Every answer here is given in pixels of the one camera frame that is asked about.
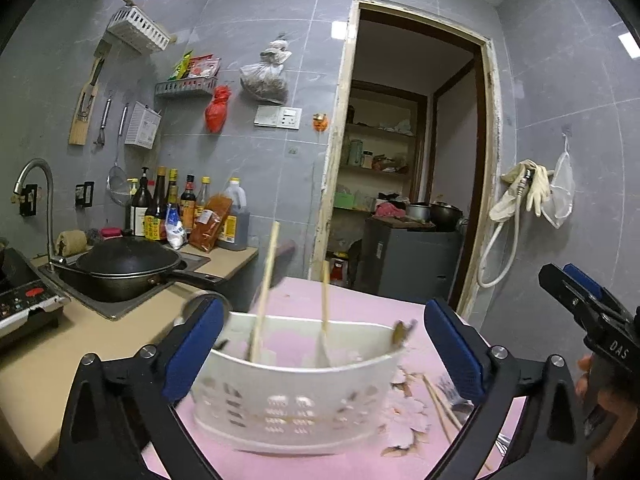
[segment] plastic jug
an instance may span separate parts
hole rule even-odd
[[[233,201],[226,217],[217,245],[231,251],[244,251],[249,239],[249,218],[251,214],[246,206],[246,195],[240,187],[239,178],[230,178],[223,194]]]

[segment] curved metal faucet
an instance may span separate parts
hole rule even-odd
[[[43,158],[32,158],[27,162],[22,168],[18,180],[15,181],[14,193],[21,195],[24,181],[33,168],[40,168],[47,179],[47,256],[49,257],[49,270],[53,272],[53,261],[55,260],[53,253],[53,173],[51,173],[49,163]]]

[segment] red button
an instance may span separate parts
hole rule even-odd
[[[33,298],[34,296],[37,296],[38,294],[41,294],[43,292],[44,292],[44,289],[41,286],[37,286],[36,288],[27,290],[26,296],[27,298]]]

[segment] blue gripper pad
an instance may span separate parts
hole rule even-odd
[[[429,300],[424,327],[463,399],[482,404],[491,381],[487,344],[444,300]]]
[[[225,309],[222,302],[212,300],[167,363],[162,389],[162,395],[166,400],[175,402],[189,393],[224,325]]]
[[[602,301],[602,287],[596,281],[594,281],[593,278],[590,278],[587,274],[578,269],[578,267],[576,267],[574,264],[566,264],[562,268],[562,270],[576,282],[580,283],[591,294],[593,294],[593,297],[596,300]]]

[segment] hose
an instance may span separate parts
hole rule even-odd
[[[513,265],[513,261],[516,258],[516,248],[518,247],[518,235],[520,234],[520,203],[521,202],[522,202],[522,195],[519,193],[516,197],[516,211],[514,215],[515,228],[513,231],[513,244],[511,245],[511,254],[509,255],[509,260],[507,261],[507,264],[502,270],[502,272],[500,273],[500,275],[498,275],[497,278],[495,278],[494,280],[491,280],[488,283],[485,283],[482,281],[482,275],[484,274],[486,259],[489,255],[489,252],[491,251],[491,248],[494,246],[495,241],[498,239],[498,235],[500,234],[500,231],[502,231],[502,228],[505,222],[500,222],[498,224],[498,227],[495,229],[494,234],[491,236],[491,240],[489,240],[489,244],[487,245],[486,249],[484,250],[484,253],[482,254],[482,258],[480,258],[480,265],[478,266],[477,278],[478,278],[478,285],[480,285],[482,288],[491,288],[492,286],[500,283],[502,279],[507,275],[507,272],[509,272],[509,269],[511,269],[511,266]]]

